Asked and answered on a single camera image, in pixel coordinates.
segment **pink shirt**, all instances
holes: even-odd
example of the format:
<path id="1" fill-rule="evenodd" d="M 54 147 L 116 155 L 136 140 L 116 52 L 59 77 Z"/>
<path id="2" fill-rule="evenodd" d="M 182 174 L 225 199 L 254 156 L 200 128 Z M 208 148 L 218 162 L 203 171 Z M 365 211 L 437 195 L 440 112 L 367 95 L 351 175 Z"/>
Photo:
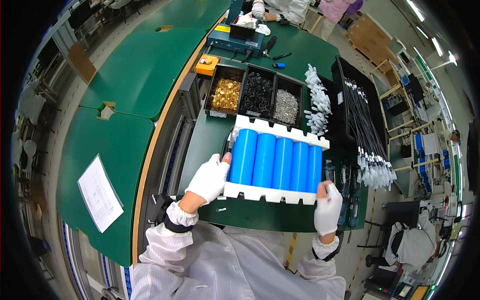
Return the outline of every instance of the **pink shirt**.
<path id="1" fill-rule="evenodd" d="M 318 6 L 324 16 L 332 22 L 338 23 L 343 14 L 347 11 L 350 4 L 356 0 L 331 0 L 329 2 L 322 0 Z"/>

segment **blue power tool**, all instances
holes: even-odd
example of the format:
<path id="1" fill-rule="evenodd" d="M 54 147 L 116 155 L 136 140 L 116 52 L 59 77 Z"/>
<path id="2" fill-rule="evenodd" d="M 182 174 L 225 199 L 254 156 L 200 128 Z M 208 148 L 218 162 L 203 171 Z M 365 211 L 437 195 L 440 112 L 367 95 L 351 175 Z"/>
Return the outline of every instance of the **blue power tool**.
<path id="1" fill-rule="evenodd" d="M 348 235 L 347 244 L 350 243 L 352 229 L 359 224 L 359 209 L 360 209 L 360 198 L 357 196 L 354 196 L 352 197 L 350 202 L 350 216 L 348 218 L 348 227 L 350 228 L 350 233 Z"/>
<path id="2" fill-rule="evenodd" d="M 355 174 L 358 171 L 358 169 L 353 170 L 353 178 L 355 178 Z M 353 228 L 355 228 L 359 223 L 360 197 L 356 195 L 359 189 L 360 184 L 356 180 L 354 180 L 353 187 L 351 189 L 352 198 L 350 200 L 350 213 L 348 217 L 348 227 L 350 228 L 350 233 L 348 234 L 347 244 L 350 243 L 350 237 L 352 236 Z"/>
<path id="3" fill-rule="evenodd" d="M 338 217 L 337 225 L 341 226 L 347 219 L 347 207 L 348 207 L 348 191 L 350 187 L 350 165 L 347 162 L 342 164 L 342 170 L 340 171 L 340 190 L 342 194 L 342 209 L 340 210 L 340 217 Z"/>

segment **blue battery in rack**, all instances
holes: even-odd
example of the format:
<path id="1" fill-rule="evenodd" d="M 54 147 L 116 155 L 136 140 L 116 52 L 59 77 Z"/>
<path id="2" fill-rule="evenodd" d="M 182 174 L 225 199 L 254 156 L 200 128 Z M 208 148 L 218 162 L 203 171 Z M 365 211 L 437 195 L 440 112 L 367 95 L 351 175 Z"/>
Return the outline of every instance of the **blue battery in rack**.
<path id="1" fill-rule="evenodd" d="M 257 132 L 252 129 L 240 129 L 233 146 L 230 182 L 252 184 Z"/>
<path id="2" fill-rule="evenodd" d="M 255 164 L 253 165 L 253 186 L 272 187 L 275 142 L 276 137 L 273 134 L 261 133 L 258 135 Z"/>
<path id="3" fill-rule="evenodd" d="M 305 142 L 293 143 L 291 191 L 305 192 L 307 190 L 307 165 L 308 144 Z"/>
<path id="4" fill-rule="evenodd" d="M 322 148 L 308 147 L 307 192 L 317 192 L 317 186 L 322 181 Z"/>
<path id="5" fill-rule="evenodd" d="M 293 141 L 291 139 L 280 137 L 276 140 L 272 176 L 272 189 L 280 189 L 286 191 L 290 189 L 292 149 Z"/>

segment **white plastic battery holder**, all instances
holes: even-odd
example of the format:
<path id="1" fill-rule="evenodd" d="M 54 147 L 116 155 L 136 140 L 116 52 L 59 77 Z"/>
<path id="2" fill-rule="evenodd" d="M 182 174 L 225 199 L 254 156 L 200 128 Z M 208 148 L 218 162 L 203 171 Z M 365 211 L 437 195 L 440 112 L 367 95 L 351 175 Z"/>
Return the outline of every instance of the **white plastic battery holder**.
<path id="1" fill-rule="evenodd" d="M 268 121 L 255 119 L 252 123 L 250 118 L 247 116 L 237 115 L 235 121 L 235 126 L 231 136 L 229 137 L 229 147 L 233 147 L 239 131 L 241 129 L 252 129 L 255 130 L 258 134 L 261 133 L 270 133 L 275 137 L 285 137 L 293 140 L 293 142 L 305 142 L 308 145 L 315 145 L 322 147 L 322 150 L 330 149 L 330 141 L 324 137 L 318 138 L 316 134 L 307 133 L 303 134 L 303 131 L 299 129 L 292 128 L 289 132 L 285 125 L 275 123 L 273 127 L 270 127 Z M 282 198 L 285 198 L 287 204 L 298 204 L 300 199 L 302 199 L 303 204 L 314 205 L 316 194 L 311 192 L 296 192 L 296 191 L 286 191 L 279 189 L 269 189 L 262 188 L 258 186 L 238 184 L 232 182 L 226 182 L 223 195 L 225 197 L 237 198 L 239 193 L 243 193 L 246 200 L 259 201 L 262 196 L 265 196 L 267 202 L 280 203 Z"/>

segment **black wrist strap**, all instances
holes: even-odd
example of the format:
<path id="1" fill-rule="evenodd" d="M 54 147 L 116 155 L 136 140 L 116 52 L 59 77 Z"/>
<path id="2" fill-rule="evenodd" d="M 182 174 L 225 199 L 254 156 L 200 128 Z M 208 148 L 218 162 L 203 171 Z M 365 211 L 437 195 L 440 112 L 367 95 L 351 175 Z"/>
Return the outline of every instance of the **black wrist strap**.
<path id="1" fill-rule="evenodd" d="M 312 253 L 313 255 L 315 256 L 315 259 L 321 259 L 323 261 L 326 261 L 328 262 L 329 260 L 331 260 L 335 255 L 337 255 L 337 253 L 340 252 L 340 248 L 342 247 L 342 241 L 343 241 L 343 235 L 344 235 L 344 232 L 343 231 L 340 231 L 340 230 L 337 230 L 335 232 L 335 235 L 338 236 L 338 246 L 337 248 L 335 249 L 335 251 L 333 251 L 332 253 L 330 253 L 329 255 L 327 255 L 327 257 L 325 258 L 319 258 L 318 255 L 315 253 L 315 250 L 313 249 L 312 247 Z"/>
<path id="2" fill-rule="evenodd" d="M 190 225 L 190 226 L 187 227 L 187 226 L 184 226 L 184 225 L 177 225 L 177 224 L 172 223 L 172 221 L 170 221 L 167 213 L 165 213 L 165 220 L 163 221 L 163 223 L 165 224 L 166 229 L 168 229 L 170 231 L 173 231 L 175 233 L 185 233 L 185 232 L 189 232 L 190 230 L 193 229 L 193 225 Z"/>
<path id="3" fill-rule="evenodd" d="M 315 256 L 315 259 L 321 259 L 321 260 L 323 260 L 323 261 L 328 262 L 328 261 L 331 260 L 338 252 L 335 250 L 335 251 L 333 251 L 332 253 L 330 253 L 329 255 L 327 255 L 327 257 L 325 257 L 325 258 L 319 258 L 319 257 L 317 256 L 317 254 L 315 253 L 315 250 L 314 250 L 313 247 L 312 247 L 312 253 L 313 253 L 313 255 Z"/>

